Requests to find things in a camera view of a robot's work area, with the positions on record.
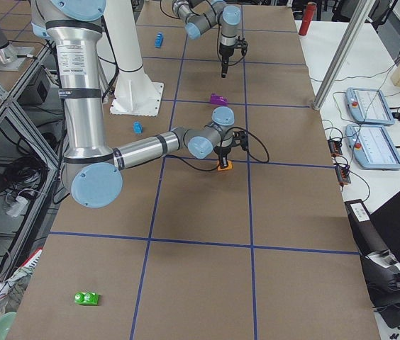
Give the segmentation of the teach pendant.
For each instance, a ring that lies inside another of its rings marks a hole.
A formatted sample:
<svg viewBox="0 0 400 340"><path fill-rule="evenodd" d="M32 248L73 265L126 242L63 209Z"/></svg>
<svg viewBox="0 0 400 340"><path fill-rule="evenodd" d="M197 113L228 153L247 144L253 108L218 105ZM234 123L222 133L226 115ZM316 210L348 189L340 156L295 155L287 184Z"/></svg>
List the teach pendant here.
<svg viewBox="0 0 400 340"><path fill-rule="evenodd" d="M400 170L400 155L383 125L349 124L345 137L362 169Z"/></svg>
<svg viewBox="0 0 400 340"><path fill-rule="evenodd" d="M394 117L382 90L350 87L345 92L348 113L357 123L394 124Z"/></svg>

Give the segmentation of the red cylinder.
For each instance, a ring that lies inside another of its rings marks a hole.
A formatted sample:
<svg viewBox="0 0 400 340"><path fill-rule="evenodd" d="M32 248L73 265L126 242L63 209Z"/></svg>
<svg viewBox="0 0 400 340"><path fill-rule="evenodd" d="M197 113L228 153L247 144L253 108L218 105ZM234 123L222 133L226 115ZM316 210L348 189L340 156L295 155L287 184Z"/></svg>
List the red cylinder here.
<svg viewBox="0 0 400 340"><path fill-rule="evenodd" d="M309 1L306 4L304 15L301 21L301 26L299 28L299 35L305 36L309 31L310 24L313 20L314 14L316 13L317 5L314 1Z"/></svg>

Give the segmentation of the blue block near pedestal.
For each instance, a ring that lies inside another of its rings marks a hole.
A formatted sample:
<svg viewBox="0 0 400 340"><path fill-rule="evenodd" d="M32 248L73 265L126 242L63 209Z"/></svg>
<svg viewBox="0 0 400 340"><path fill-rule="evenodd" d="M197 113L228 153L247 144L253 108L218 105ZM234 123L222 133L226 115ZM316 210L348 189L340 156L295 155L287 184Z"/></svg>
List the blue block near pedestal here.
<svg viewBox="0 0 400 340"><path fill-rule="evenodd" d="M133 123L133 132L136 134L141 134L143 132L143 126L139 121Z"/></svg>

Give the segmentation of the white pedestal column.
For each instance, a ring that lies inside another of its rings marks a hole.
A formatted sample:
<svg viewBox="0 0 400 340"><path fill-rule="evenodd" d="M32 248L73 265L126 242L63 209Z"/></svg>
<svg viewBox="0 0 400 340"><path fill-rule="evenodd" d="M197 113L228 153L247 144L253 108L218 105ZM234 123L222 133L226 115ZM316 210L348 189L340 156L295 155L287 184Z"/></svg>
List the white pedestal column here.
<svg viewBox="0 0 400 340"><path fill-rule="evenodd" d="M118 67L111 95L111 113L156 116L164 84L151 81L145 73L138 34L130 1L106 2L104 18L107 33L97 44L99 61L110 81Z"/></svg>

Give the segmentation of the orange terminal board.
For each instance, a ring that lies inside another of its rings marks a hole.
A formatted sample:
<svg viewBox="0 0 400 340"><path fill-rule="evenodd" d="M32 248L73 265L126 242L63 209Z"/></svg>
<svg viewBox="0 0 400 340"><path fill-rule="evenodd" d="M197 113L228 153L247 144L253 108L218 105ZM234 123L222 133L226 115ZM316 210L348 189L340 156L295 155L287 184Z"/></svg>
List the orange terminal board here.
<svg viewBox="0 0 400 340"><path fill-rule="evenodd" d="M342 156L342 143L339 140L333 140L333 139L329 139L328 140L328 148L330 150L330 154L332 157L338 157L338 156Z"/></svg>
<svg viewBox="0 0 400 340"><path fill-rule="evenodd" d="M349 171L344 166L336 164L335 173L338 179L338 183L341 186L345 186L351 183Z"/></svg>

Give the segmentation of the purple trapezoid block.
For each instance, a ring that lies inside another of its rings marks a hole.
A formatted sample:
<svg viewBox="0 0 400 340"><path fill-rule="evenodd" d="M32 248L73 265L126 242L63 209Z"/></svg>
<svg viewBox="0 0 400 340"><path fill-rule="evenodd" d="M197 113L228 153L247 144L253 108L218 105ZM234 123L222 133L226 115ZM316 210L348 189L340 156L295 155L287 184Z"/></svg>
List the purple trapezoid block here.
<svg viewBox="0 0 400 340"><path fill-rule="evenodd" d="M217 93L210 95L209 103L216 106L228 106L228 99L224 96L220 96Z"/></svg>

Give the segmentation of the orange terminal board upper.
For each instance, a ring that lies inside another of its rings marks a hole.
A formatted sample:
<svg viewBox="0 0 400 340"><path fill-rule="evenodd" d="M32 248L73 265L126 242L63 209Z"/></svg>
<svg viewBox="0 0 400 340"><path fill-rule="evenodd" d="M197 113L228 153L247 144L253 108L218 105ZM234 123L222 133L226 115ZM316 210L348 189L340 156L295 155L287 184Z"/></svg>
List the orange terminal board upper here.
<svg viewBox="0 0 400 340"><path fill-rule="evenodd" d="M333 139L329 139L328 140L328 148L330 150L330 154L332 157L338 157L338 156L342 156L342 143L339 140L333 140Z"/></svg>

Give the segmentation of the aluminium frame post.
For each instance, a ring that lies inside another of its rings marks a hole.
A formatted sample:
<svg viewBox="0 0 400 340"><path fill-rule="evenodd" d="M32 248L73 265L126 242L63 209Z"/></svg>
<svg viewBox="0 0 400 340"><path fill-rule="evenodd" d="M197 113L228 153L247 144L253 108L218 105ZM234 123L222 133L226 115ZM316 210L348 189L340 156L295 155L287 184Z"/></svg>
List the aluminium frame post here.
<svg viewBox="0 0 400 340"><path fill-rule="evenodd" d="M320 111L321 107L323 106L330 90L333 87L334 82L337 80L339 71L344 64L351 47L357 39L357 36L364 25L374 3L375 0L358 1L357 7L352 15L352 18L350 19L350 22L348 23L348 26L342 36L338 48L335 51L328 70L312 103L312 109L315 111Z"/></svg>

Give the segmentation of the orange trapezoid block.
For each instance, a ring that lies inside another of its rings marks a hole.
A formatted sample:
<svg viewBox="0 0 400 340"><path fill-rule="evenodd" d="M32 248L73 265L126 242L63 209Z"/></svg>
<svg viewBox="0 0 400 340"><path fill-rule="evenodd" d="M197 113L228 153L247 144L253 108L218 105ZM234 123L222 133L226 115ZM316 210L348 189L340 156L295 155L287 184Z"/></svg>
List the orange trapezoid block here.
<svg viewBox="0 0 400 340"><path fill-rule="evenodd" d="M226 164L219 162L216 170L217 171L227 171L227 170L231 170L232 168L233 168L232 161L227 161Z"/></svg>

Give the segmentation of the pale green bowl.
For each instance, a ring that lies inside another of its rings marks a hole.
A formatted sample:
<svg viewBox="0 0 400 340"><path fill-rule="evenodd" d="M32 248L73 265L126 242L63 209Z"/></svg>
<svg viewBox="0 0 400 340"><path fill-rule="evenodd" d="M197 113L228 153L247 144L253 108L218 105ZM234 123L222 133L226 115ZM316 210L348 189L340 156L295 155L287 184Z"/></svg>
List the pale green bowl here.
<svg viewBox="0 0 400 340"><path fill-rule="evenodd" d="M0 316L0 340L5 340L16 318L16 312L7 312Z"/></svg>

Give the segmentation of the black laptop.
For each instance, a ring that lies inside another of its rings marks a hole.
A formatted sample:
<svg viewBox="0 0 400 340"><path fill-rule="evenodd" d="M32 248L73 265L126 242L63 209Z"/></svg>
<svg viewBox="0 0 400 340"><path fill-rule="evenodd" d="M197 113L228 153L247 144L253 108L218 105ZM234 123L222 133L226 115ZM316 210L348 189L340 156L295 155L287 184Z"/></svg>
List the black laptop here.
<svg viewBox="0 0 400 340"><path fill-rule="evenodd" d="M400 326L400 191L375 212L345 202L367 290L388 327Z"/></svg>

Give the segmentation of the blue block far side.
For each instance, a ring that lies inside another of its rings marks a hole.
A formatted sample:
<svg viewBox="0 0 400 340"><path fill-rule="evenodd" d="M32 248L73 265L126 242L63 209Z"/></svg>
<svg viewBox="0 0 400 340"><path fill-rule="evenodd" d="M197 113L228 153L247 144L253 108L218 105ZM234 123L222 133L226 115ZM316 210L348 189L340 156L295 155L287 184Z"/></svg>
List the blue block far side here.
<svg viewBox="0 0 400 340"><path fill-rule="evenodd" d="M155 36L155 48L161 48L164 40L164 35L162 32L158 32Z"/></svg>

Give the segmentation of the green block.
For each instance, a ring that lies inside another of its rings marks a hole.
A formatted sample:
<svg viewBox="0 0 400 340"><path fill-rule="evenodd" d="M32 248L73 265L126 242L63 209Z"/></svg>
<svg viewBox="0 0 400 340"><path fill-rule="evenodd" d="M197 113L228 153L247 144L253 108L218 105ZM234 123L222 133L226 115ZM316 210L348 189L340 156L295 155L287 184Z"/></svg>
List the green block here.
<svg viewBox="0 0 400 340"><path fill-rule="evenodd" d="M78 291L74 294L74 303L77 305L97 306L100 294L92 291Z"/></svg>

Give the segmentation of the teach pendant lower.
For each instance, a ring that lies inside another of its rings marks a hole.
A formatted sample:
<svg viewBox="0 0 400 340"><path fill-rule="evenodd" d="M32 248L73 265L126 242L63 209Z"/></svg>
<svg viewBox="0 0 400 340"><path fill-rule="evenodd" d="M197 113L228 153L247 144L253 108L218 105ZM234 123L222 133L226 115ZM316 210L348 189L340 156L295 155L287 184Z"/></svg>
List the teach pendant lower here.
<svg viewBox="0 0 400 340"><path fill-rule="evenodd" d="M400 170L400 155L383 125L349 124L345 137L362 169Z"/></svg>

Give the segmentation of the teach pendant upper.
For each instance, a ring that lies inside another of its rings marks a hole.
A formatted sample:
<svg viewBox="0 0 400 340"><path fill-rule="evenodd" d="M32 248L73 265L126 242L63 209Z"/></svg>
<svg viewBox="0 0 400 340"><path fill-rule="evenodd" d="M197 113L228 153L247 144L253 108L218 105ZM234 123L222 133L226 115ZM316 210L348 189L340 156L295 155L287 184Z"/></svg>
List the teach pendant upper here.
<svg viewBox="0 0 400 340"><path fill-rule="evenodd" d="M345 92L348 113L357 123L394 124L394 117L382 90L350 87Z"/></svg>

